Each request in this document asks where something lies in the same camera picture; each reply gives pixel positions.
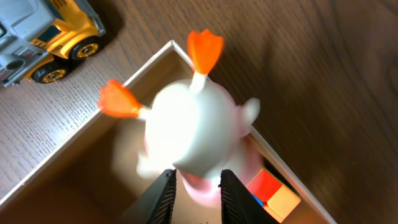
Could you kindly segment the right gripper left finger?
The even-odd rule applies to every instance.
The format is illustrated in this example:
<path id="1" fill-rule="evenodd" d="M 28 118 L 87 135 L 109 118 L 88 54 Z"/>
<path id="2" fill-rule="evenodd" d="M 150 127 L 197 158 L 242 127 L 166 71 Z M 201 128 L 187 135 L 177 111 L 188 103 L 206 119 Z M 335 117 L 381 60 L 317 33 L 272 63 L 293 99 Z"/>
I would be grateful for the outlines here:
<path id="1" fill-rule="evenodd" d="M 122 224 L 171 224 L 176 198 L 176 170 L 167 169 L 116 219 Z"/>

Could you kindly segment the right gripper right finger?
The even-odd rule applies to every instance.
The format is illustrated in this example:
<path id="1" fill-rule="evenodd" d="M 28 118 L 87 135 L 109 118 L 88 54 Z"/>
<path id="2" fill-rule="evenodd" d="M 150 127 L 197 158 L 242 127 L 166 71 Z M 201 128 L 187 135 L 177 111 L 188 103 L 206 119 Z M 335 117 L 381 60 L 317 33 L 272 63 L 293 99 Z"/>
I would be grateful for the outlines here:
<path id="1" fill-rule="evenodd" d="M 221 171 L 219 187 L 222 224 L 279 224 L 260 206 L 233 171 Z"/>

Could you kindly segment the colourful puzzle cube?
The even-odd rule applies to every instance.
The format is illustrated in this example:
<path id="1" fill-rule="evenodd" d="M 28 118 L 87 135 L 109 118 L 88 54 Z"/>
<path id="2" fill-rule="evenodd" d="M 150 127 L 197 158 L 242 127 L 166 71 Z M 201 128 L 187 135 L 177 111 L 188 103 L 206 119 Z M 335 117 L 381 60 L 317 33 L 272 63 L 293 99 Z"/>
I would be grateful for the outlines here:
<path id="1" fill-rule="evenodd" d="M 301 198 L 267 169 L 261 169 L 246 185 L 260 206 L 282 223 L 301 202 Z"/>

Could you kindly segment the white toy duck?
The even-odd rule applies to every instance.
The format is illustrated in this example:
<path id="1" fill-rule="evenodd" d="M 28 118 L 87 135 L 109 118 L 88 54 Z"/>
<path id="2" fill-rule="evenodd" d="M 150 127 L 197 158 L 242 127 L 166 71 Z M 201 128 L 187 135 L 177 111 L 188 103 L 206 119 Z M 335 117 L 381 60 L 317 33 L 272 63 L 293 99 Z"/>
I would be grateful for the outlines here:
<path id="1" fill-rule="evenodd" d="M 224 46 L 210 30 L 193 30 L 187 49 L 193 76 L 165 86 L 150 106 L 144 106 L 116 80 L 100 90 L 100 111 L 115 118 L 145 123 L 146 149 L 139 153 L 137 173 L 151 179 L 176 169 L 189 196 L 200 205 L 217 207 L 222 170 L 232 170 L 249 182 L 259 165 L 258 156 L 244 142 L 260 112 L 251 98 L 237 105 L 231 95 L 208 76 Z"/>

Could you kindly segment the grey yellow toy truck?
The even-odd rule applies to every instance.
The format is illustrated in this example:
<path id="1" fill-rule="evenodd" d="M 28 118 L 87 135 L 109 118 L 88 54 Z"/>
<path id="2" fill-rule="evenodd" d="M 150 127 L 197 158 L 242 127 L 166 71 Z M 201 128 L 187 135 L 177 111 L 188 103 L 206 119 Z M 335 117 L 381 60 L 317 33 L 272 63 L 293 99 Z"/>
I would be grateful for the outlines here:
<path id="1" fill-rule="evenodd" d="M 87 0 L 1 0 L 1 85 L 66 77 L 100 51 L 105 32 Z"/>

